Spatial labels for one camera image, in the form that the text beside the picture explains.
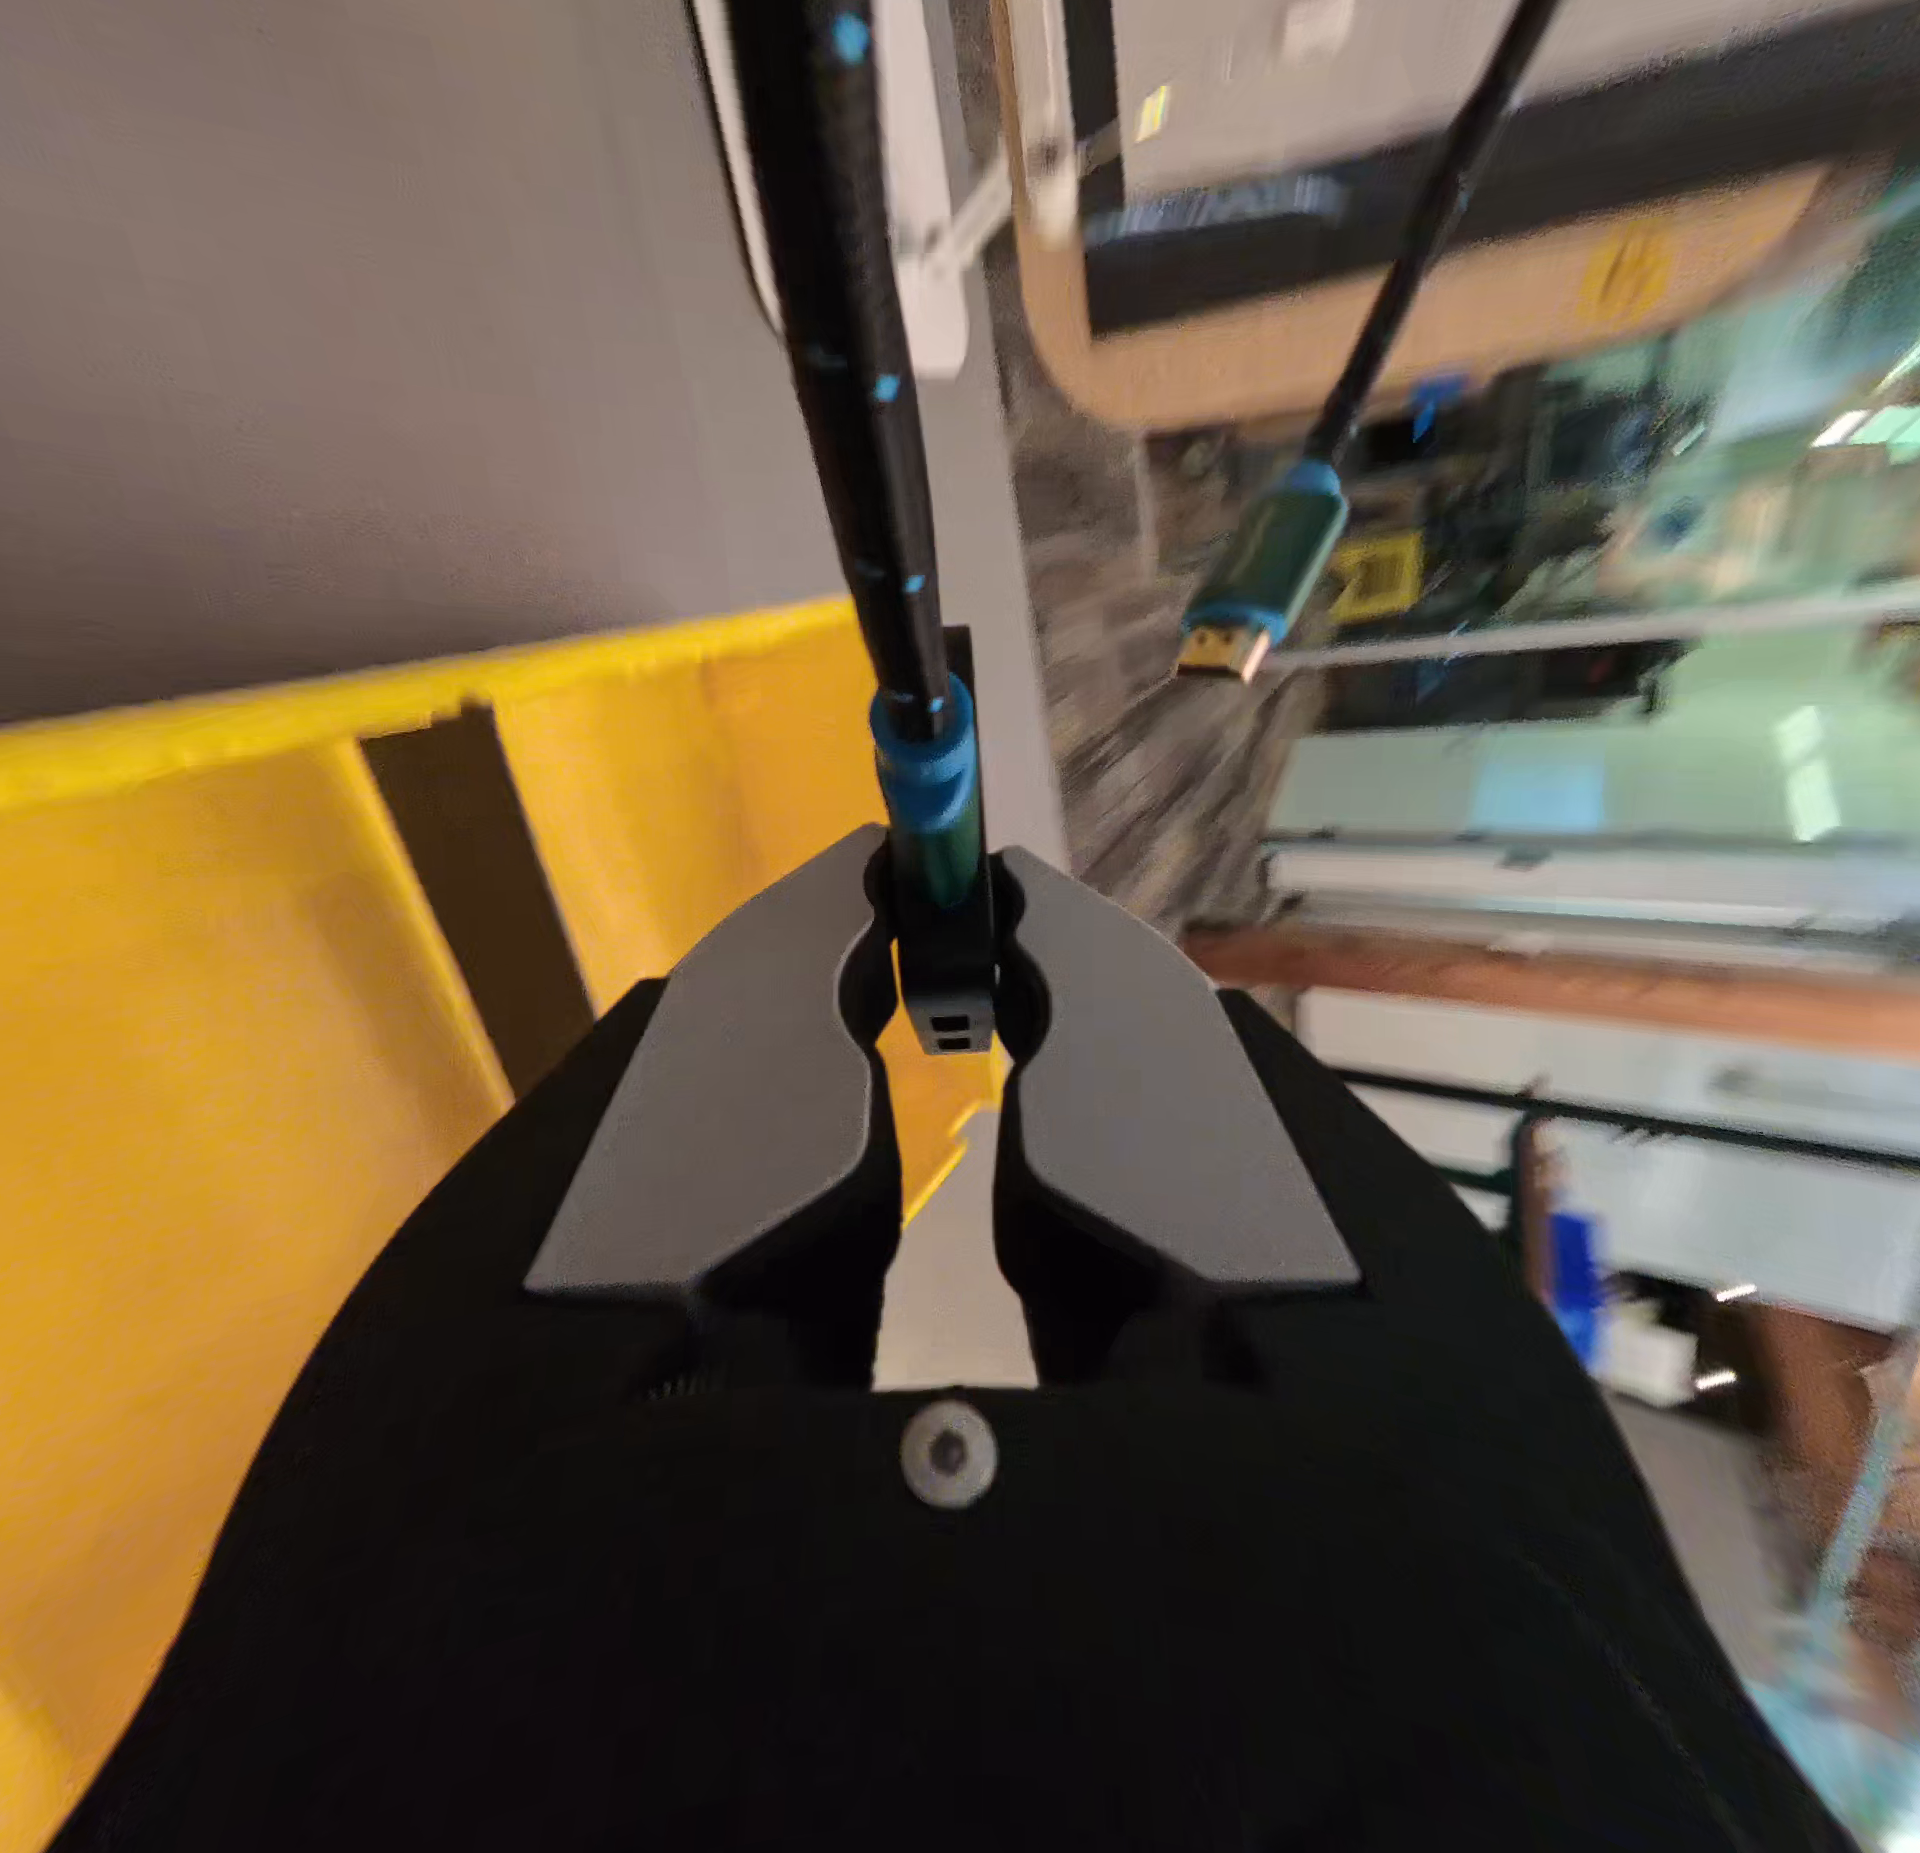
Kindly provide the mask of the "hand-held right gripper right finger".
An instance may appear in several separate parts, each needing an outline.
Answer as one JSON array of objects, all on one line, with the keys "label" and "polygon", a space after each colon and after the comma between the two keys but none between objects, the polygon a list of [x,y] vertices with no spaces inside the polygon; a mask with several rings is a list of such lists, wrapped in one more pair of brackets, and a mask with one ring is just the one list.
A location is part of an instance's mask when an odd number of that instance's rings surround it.
[{"label": "hand-held right gripper right finger", "polygon": [[1231,1372],[1239,1312],[1354,1298],[1356,1254],[1209,978],[1028,850],[996,858],[996,894],[993,1242],[1039,1383]]}]

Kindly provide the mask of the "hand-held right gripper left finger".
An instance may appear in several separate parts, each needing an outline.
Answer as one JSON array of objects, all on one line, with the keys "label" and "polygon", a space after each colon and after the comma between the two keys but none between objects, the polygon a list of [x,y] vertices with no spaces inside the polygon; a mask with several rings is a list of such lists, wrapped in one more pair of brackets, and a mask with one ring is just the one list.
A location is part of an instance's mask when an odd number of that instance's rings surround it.
[{"label": "hand-held right gripper left finger", "polygon": [[870,1387],[902,1232],[879,1038],[879,826],[758,894],[671,972],[524,1278],[671,1312],[733,1360]]}]

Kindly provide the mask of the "black hdmi adapter hub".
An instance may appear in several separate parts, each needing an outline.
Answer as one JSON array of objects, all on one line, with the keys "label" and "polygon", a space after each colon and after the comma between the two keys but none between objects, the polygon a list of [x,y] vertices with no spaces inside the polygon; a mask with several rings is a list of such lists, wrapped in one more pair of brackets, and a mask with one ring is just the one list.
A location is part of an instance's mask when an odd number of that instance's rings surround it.
[{"label": "black hdmi adapter hub", "polygon": [[925,741],[876,735],[899,991],[934,1056],[993,1051],[998,987],[971,631],[949,626],[944,653],[941,729]]}]

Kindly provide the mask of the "yellow plastic bin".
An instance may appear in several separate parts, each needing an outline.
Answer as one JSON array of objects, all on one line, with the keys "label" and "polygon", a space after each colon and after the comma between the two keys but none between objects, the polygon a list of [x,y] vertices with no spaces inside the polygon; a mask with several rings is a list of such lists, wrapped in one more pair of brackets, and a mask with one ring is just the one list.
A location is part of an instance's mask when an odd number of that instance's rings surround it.
[{"label": "yellow plastic bin", "polygon": [[880,814],[848,600],[2,741],[2,1843],[127,1728],[324,1324],[515,1098],[362,740],[490,706],[597,1021]]}]

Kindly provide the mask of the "black bin divider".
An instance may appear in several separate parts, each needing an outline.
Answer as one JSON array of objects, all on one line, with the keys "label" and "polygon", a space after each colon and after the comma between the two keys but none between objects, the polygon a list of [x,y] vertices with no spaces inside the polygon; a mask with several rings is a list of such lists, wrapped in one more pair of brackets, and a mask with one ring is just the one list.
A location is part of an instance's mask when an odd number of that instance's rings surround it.
[{"label": "black bin divider", "polygon": [[490,706],[362,740],[377,795],[516,1098],[597,1021]]}]

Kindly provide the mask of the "wooden beam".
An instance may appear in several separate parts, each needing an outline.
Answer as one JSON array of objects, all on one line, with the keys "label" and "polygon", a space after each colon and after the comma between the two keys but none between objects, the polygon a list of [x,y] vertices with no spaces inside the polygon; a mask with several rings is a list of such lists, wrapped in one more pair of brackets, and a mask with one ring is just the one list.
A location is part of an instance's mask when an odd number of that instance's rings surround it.
[{"label": "wooden beam", "polygon": [[1305,923],[1185,929],[1216,985],[1480,1007],[1620,1029],[1917,1061],[1915,976],[1728,968],[1617,954],[1521,954],[1403,931]]}]

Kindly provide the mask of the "blue plastic bin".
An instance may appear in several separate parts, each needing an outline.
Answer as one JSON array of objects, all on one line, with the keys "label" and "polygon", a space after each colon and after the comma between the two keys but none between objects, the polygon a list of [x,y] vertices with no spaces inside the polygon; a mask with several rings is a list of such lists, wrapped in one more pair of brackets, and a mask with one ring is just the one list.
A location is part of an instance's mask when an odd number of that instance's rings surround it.
[{"label": "blue plastic bin", "polygon": [[1601,1363],[1610,1312],[1610,1278],[1601,1262],[1599,1227],[1581,1211],[1547,1219],[1547,1308],[1585,1370]]}]

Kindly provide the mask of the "black pole stand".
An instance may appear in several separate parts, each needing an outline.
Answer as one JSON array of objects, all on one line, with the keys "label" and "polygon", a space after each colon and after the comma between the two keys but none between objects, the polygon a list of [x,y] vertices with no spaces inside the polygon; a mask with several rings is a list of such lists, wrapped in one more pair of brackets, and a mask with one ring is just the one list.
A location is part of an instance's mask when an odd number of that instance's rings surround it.
[{"label": "black pole stand", "polygon": [[1816,1136],[1786,1136],[1751,1126],[1678,1118],[1624,1106],[1574,1102],[1538,1093],[1486,1091],[1402,1073],[1335,1067],[1333,1074],[1354,1091],[1390,1093],[1423,1103],[1446,1103],[1488,1115],[1505,1115],[1517,1123],[1556,1122],[1605,1129],[1612,1136],[1629,1136],[1637,1140],[1682,1140],[1809,1165],[1859,1168],[1912,1179],[1917,1177],[1917,1156],[1908,1149],[1860,1148]]}]

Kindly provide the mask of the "white carton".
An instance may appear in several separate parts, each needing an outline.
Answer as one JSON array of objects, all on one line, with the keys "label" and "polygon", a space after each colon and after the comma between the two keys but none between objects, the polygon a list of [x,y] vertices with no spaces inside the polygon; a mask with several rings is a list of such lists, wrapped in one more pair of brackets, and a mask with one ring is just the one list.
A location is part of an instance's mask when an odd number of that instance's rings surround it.
[{"label": "white carton", "polygon": [[1669,1327],[1654,1298],[1612,1298],[1599,1320],[1594,1377],[1610,1392],[1654,1411],[1698,1396],[1698,1338]]}]

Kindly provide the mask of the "small yellow box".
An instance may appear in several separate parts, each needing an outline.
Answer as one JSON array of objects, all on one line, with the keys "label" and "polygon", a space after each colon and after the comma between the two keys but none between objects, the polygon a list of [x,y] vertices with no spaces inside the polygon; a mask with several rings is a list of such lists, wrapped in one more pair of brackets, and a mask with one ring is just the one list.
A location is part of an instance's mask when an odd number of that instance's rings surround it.
[{"label": "small yellow box", "polygon": [[1335,581],[1332,621],[1343,631],[1403,619],[1423,595],[1423,533],[1347,538],[1333,550],[1328,572]]}]

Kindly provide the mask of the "rounded wooden panel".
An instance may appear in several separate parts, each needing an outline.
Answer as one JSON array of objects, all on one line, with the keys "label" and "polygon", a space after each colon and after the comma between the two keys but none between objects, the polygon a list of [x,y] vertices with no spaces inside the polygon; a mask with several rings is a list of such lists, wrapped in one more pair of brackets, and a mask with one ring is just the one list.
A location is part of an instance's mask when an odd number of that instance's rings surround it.
[{"label": "rounded wooden panel", "polygon": [[[1013,143],[1013,0],[989,0],[996,90]],[[1691,64],[1702,54],[1669,64]],[[1666,64],[1643,66],[1629,77]],[[1791,148],[1783,173],[1688,173],[1672,196],[1646,187],[1622,202],[1549,202],[1542,226],[1452,239],[1412,310],[1382,388],[1421,378],[1488,375],[1504,365],[1594,352],[1654,333],[1728,298],[1809,209],[1835,148]],[[1308,169],[1245,177],[1316,198]],[[1306,411],[1333,385],[1389,255],[1316,279],[1259,279],[1250,297],[1178,308],[1166,320],[1094,330],[1088,246],[1074,226],[1060,246],[1038,233],[1023,194],[1013,255],[1025,322],[1047,375],[1084,416],[1123,431],[1208,427]]]}]

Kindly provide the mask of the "white display stand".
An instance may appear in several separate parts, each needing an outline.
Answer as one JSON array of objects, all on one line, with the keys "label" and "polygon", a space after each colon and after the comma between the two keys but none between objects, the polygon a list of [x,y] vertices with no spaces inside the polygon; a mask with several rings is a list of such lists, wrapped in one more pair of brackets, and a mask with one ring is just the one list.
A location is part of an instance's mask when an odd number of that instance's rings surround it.
[{"label": "white display stand", "polygon": [[918,378],[949,380],[971,344],[967,273],[1013,220],[1018,196],[1031,202],[1047,244],[1064,244],[1077,226],[1094,151],[1072,117],[1067,0],[1013,0],[1013,143],[998,143],[963,187],[949,181],[927,2],[867,4],[849,35],[858,60],[876,64],[885,214],[909,358]]}]

